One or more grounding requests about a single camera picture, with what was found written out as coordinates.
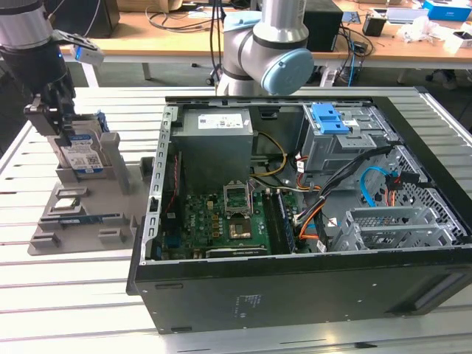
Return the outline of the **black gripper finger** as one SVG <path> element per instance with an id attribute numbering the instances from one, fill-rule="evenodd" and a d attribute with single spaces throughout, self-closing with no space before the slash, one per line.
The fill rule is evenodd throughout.
<path id="1" fill-rule="evenodd" d="M 58 94 L 58 107 L 60 111 L 60 146 L 70 146 L 71 121 L 74 117 L 74 89 L 64 89 Z"/>
<path id="2" fill-rule="evenodd" d="M 55 85 L 47 85 L 38 95 L 38 127 L 60 127 L 60 92 Z"/>

